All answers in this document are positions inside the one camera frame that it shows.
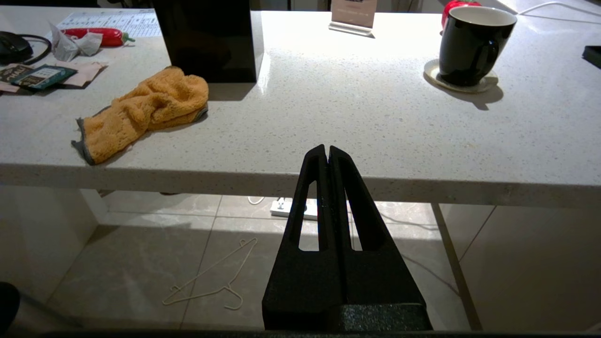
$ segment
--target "red object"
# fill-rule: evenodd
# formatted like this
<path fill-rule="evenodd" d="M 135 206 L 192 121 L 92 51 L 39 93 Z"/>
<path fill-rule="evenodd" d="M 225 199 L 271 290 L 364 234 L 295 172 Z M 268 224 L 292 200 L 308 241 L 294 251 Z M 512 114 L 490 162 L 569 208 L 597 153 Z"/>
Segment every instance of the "red object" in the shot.
<path fill-rule="evenodd" d="M 135 41 L 127 33 L 116 28 L 70 28 L 63 29 L 61 32 L 76 38 L 82 38 L 88 32 L 102 34 L 101 47 L 117 47 L 122 46 L 126 41 Z"/>
<path fill-rule="evenodd" d="M 445 10 L 442 11 L 442 29 L 445 29 L 445 24 L 447 23 L 447 17 L 449 16 L 449 11 L 454 9 L 455 7 L 462 6 L 482 6 L 480 3 L 471 0 L 451 0 L 445 6 Z"/>

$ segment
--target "yellow cloth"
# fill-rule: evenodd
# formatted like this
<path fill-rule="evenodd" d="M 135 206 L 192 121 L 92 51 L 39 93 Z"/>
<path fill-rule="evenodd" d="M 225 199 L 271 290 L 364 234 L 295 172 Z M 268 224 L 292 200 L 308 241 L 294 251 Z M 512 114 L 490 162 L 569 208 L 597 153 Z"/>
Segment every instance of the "yellow cloth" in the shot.
<path fill-rule="evenodd" d="M 82 141 L 73 145 L 88 163 L 102 163 L 146 131 L 195 121 L 206 110 L 208 98 L 209 87 L 203 78 L 167 67 L 114 99 L 100 113 L 78 120 Z"/>

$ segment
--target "countertop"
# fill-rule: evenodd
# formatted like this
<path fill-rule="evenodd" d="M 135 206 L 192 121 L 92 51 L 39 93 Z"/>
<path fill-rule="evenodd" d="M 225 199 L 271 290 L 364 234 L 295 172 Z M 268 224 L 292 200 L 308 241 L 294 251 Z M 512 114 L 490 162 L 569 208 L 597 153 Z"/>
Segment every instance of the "countertop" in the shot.
<path fill-rule="evenodd" d="M 45 34 L 72 11 L 0 7 L 0 30 Z M 469 95 L 423 78 L 440 15 L 377 13 L 373 39 L 328 30 L 329 13 L 262 16 L 255 85 L 211 85 L 203 121 L 150 133 L 102 165 L 71 147 L 75 119 L 169 65 L 161 37 L 75 59 L 110 63 L 84 90 L 0 96 L 0 183 L 292 196 L 305 152 L 323 143 L 353 157 L 376 200 L 600 204 L 601 70 L 581 58 L 601 45 L 599 25 L 520 17 L 498 88 Z M 601 21 L 561 14 L 581 16 Z"/>

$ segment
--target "tiled floor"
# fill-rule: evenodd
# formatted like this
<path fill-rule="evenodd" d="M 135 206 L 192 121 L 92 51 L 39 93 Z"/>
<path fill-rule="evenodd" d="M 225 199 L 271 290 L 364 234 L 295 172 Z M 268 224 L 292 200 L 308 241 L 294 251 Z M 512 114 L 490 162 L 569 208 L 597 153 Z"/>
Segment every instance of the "tiled floor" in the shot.
<path fill-rule="evenodd" d="M 109 213 L 48 304 L 86 327 L 262 330 L 261 299 L 286 225 L 272 217 L 275 198 L 253 206 L 246 196 L 118 191 L 104 198 Z M 436 330 L 468 330 L 451 268 L 429 204 L 376 202 L 428 305 Z M 300 247 L 317 250 L 317 223 L 306 221 Z M 257 244 L 223 290 L 165 306 L 181 286 L 239 248 Z M 354 240 L 360 250 L 358 239 Z M 240 249 L 172 299 L 219 289 L 231 280 L 251 245 Z"/>

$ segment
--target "cable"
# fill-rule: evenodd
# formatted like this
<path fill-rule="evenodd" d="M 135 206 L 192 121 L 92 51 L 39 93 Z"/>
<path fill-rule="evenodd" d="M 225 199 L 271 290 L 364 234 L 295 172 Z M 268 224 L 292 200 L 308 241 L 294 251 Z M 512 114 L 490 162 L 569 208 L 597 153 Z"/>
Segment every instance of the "cable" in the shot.
<path fill-rule="evenodd" d="M 261 197 L 261 198 L 259 198 L 259 201 L 257 201 L 257 202 L 253 202 L 253 201 L 251 200 L 251 197 L 249 196 L 249 197 L 248 197 L 248 203 L 250 203 L 250 204 L 252 204 L 252 205 L 257 205 L 257 204 L 261 203 L 261 202 L 262 202 L 264 199 L 265 199 L 265 197 Z"/>
<path fill-rule="evenodd" d="M 575 10 L 575 11 L 579 11 L 579 12 L 583 12 L 583 13 L 587 13 L 587 14 L 592 14 L 594 16 L 601 17 L 601 14 L 599 14 L 599 13 L 595 13 L 595 12 L 583 10 L 581 8 L 577 8 L 577 7 L 573 7 L 573 6 L 570 6 L 570 5 L 566 5 L 563 2 L 559 2 L 559 1 L 545 2 L 544 4 L 540 4 L 540 5 L 537 5 L 537 6 L 534 6 L 534 7 L 530 7 L 527 10 L 523 10 L 523 11 L 519 12 L 517 15 L 524 15 L 524 14 L 526 14 L 529 11 L 533 11 L 533 10 L 539 9 L 541 7 L 546 7 L 548 5 L 559 5 L 559 6 L 567 7 L 569 9 L 572 9 L 572 10 Z"/>
<path fill-rule="evenodd" d="M 46 44 L 46 50 L 44 52 L 42 52 L 42 54 L 38 55 L 35 58 L 29 59 L 25 62 L 23 62 L 23 64 L 34 64 L 38 61 L 40 61 L 41 59 L 45 58 L 46 55 L 48 55 L 48 53 L 50 53 L 50 49 L 52 47 L 52 43 L 50 43 L 50 41 L 48 41 L 48 39 L 46 39 L 45 37 L 41 37 L 41 36 L 37 36 L 37 35 L 31 35 L 31 34 L 19 34 L 20 37 L 31 37 L 31 38 L 36 38 L 41 40 L 43 43 Z"/>

